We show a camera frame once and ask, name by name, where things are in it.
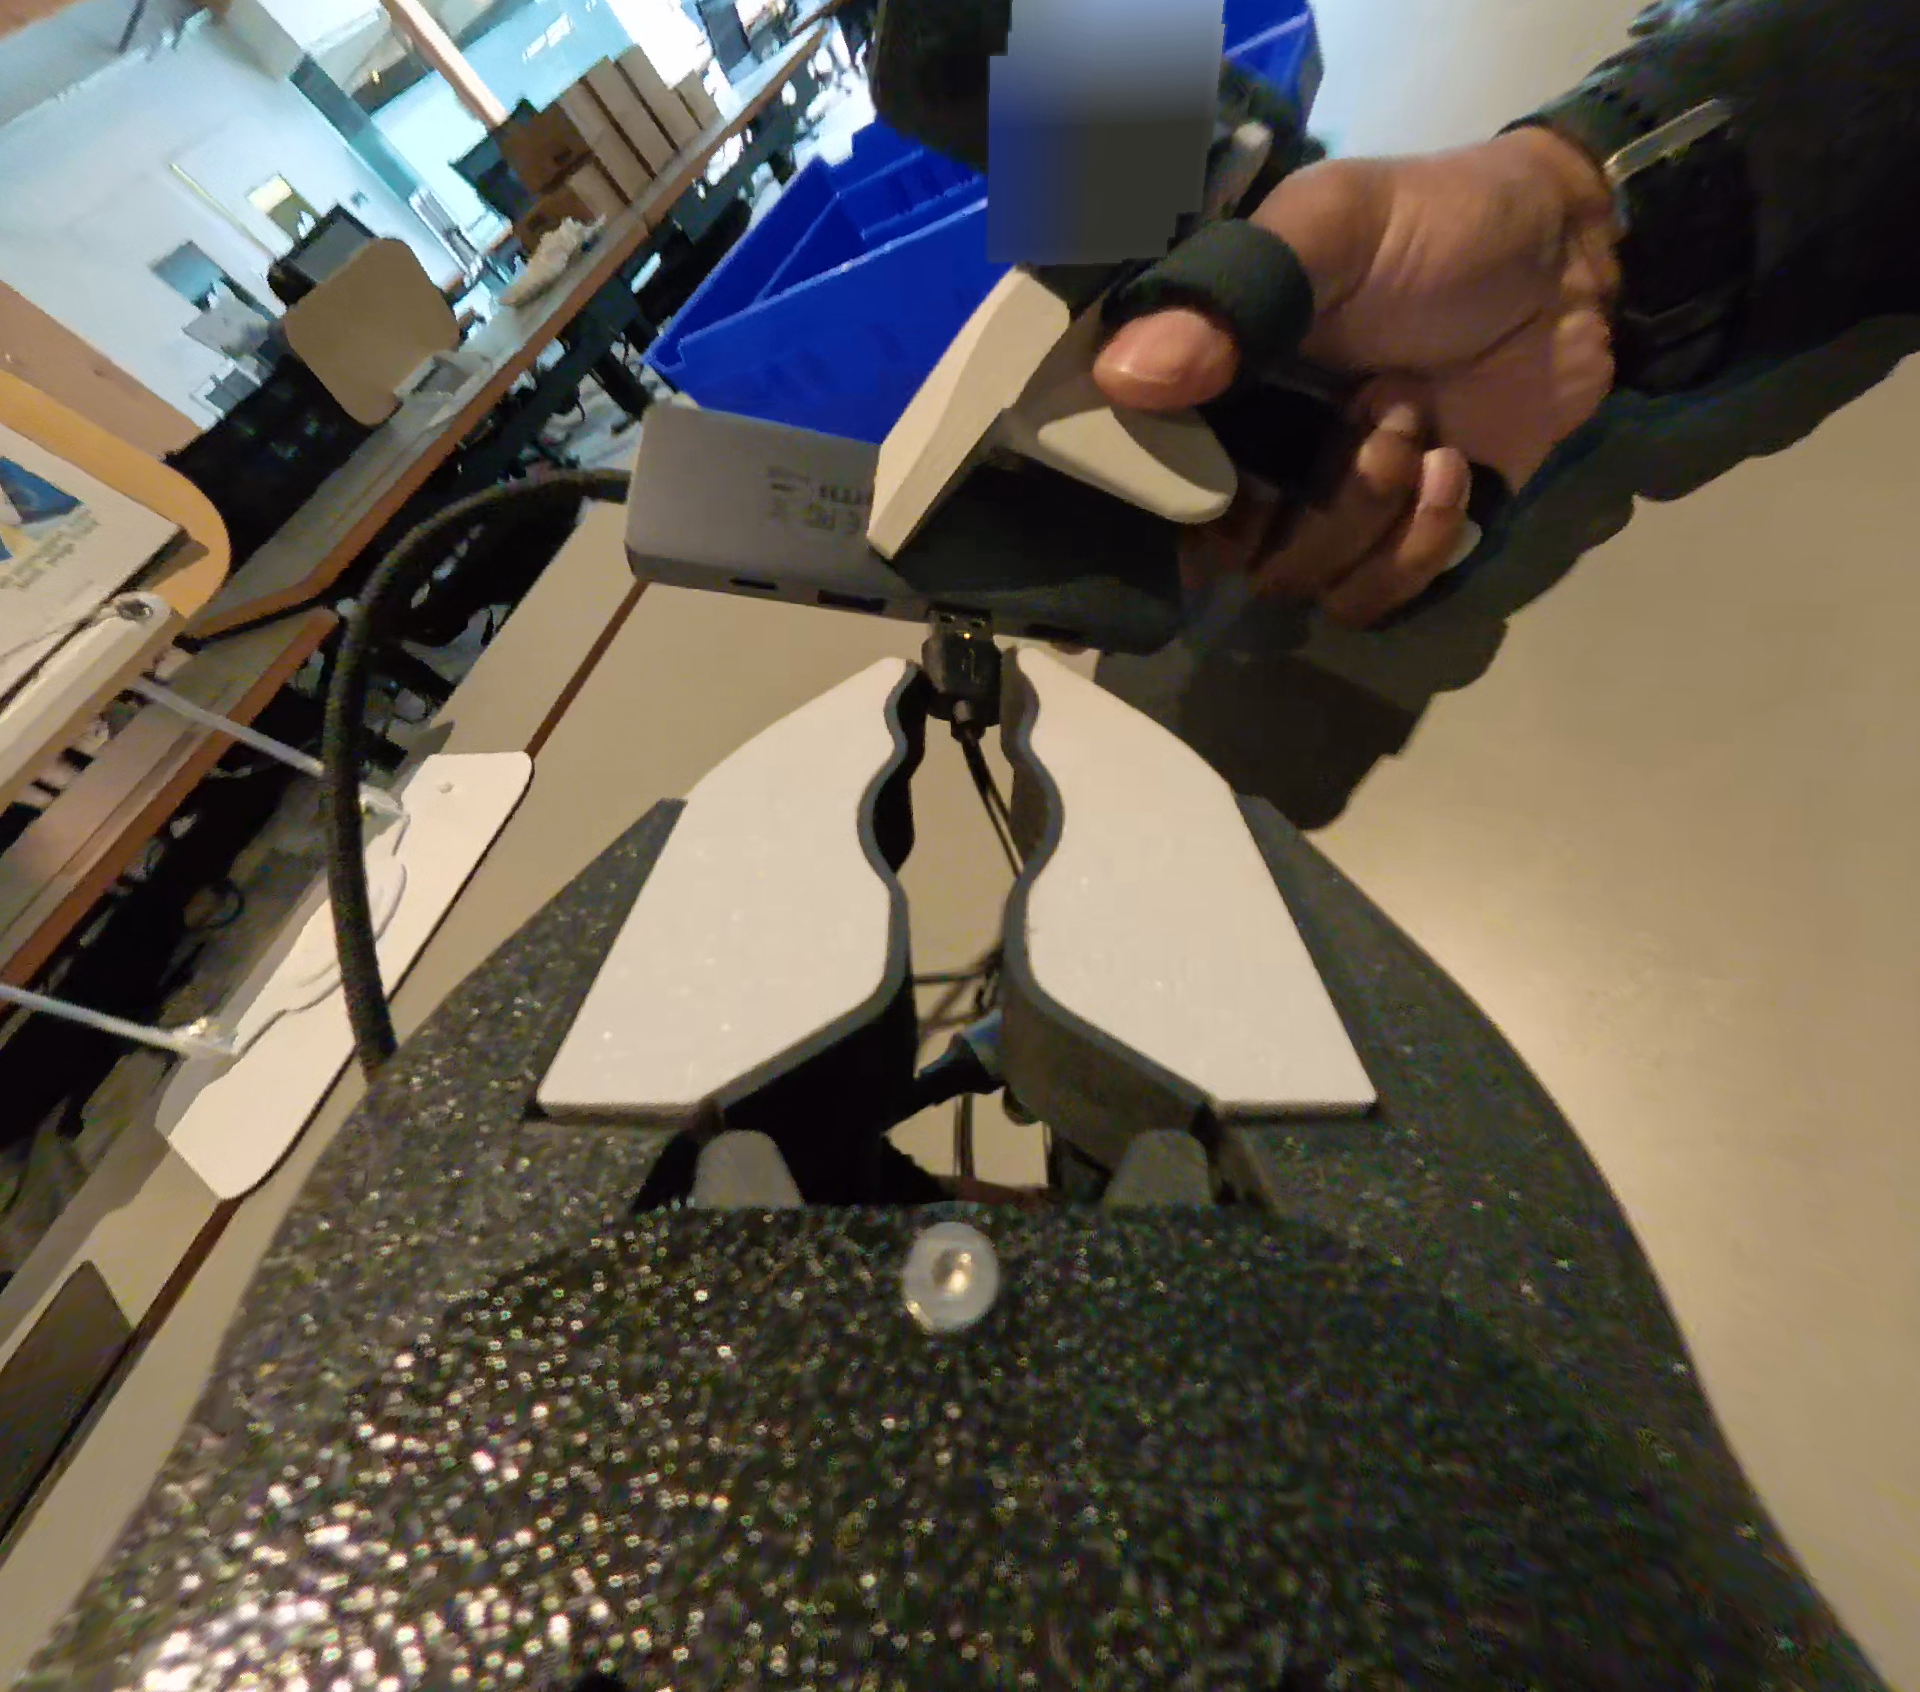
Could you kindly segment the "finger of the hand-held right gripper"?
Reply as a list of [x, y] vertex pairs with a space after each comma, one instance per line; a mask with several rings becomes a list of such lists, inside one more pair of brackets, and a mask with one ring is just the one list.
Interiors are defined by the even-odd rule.
[[1035, 380], [998, 416], [993, 441], [1180, 528], [1212, 524], [1238, 492], [1237, 464], [1198, 410], [1119, 407], [1091, 374]]
[[1068, 333], [1073, 313], [1024, 265], [1004, 271], [878, 445], [869, 546], [896, 560]]

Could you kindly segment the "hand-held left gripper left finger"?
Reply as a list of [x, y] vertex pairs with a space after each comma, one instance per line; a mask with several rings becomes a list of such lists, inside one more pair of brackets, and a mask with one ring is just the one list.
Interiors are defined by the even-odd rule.
[[678, 803], [540, 1076], [548, 1117], [744, 1103], [910, 992], [921, 668], [888, 654]]

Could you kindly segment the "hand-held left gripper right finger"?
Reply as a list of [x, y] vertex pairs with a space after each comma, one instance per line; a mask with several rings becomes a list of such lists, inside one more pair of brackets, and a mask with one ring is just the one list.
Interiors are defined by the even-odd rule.
[[1062, 658], [1013, 651], [1002, 747], [1020, 877], [1006, 1009], [1215, 1117], [1379, 1103], [1356, 1042], [1228, 780]]

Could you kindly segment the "grey usb hub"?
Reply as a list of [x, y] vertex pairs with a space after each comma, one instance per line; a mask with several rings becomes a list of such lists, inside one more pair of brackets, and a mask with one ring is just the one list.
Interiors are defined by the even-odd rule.
[[878, 445], [683, 399], [649, 407], [626, 500], [645, 583], [1152, 654], [1189, 610], [1175, 528], [1060, 474], [987, 464], [900, 552], [866, 538]]

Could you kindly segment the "person's right hand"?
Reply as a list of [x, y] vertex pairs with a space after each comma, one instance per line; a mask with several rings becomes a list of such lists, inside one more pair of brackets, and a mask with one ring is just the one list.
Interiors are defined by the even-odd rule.
[[1370, 627], [1466, 555], [1472, 465], [1521, 492], [1609, 398], [1614, 199], [1581, 149], [1524, 126], [1300, 167], [1252, 222], [1307, 273], [1307, 358], [1356, 391], [1320, 503], [1244, 478], [1185, 534], [1182, 577]]

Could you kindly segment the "stack of cardboard boxes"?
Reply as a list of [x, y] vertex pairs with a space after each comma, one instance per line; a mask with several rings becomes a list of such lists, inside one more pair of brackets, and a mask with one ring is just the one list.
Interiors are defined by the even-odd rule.
[[507, 216], [532, 232], [616, 217], [720, 122], [701, 72], [668, 80], [632, 44], [582, 72], [544, 105], [507, 111], [488, 140], [525, 197]]

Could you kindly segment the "long wooden desk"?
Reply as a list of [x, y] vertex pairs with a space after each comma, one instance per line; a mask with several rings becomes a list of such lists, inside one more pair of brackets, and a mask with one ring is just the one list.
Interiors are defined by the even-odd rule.
[[525, 305], [500, 305], [462, 354], [478, 372], [440, 410], [403, 407], [240, 565], [183, 630], [201, 648], [288, 619], [347, 594], [355, 563], [401, 524], [484, 489], [623, 344], [645, 350], [658, 317], [636, 300], [643, 271], [683, 232], [705, 239], [751, 190], [758, 167], [792, 156], [802, 133], [825, 23], [767, 61], [636, 205], [600, 225], [559, 279]]

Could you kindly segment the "white crumpled cloth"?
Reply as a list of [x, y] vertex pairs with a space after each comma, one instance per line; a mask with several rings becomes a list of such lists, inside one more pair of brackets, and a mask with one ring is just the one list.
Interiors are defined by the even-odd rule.
[[531, 308], [555, 291], [575, 264], [594, 252], [603, 227], [600, 219], [568, 216], [547, 229], [527, 255], [522, 269], [500, 291], [500, 305], [510, 309]]

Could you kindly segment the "black wristwatch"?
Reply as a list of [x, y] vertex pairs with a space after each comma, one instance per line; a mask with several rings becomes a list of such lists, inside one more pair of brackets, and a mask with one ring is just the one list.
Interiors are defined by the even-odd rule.
[[1614, 380], [1666, 395], [1698, 383], [1740, 331], [1756, 258], [1754, 185], [1735, 110], [1718, 93], [1650, 105], [1635, 72], [1735, 0], [1655, 0], [1631, 44], [1570, 91], [1505, 129], [1554, 136], [1601, 176], [1614, 224]]

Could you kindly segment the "black flat pad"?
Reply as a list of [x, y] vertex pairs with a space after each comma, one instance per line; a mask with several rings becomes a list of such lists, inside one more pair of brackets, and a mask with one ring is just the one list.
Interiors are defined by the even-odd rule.
[[92, 1261], [77, 1264], [5, 1352], [2, 1533], [31, 1506], [64, 1443], [109, 1385], [135, 1326]]

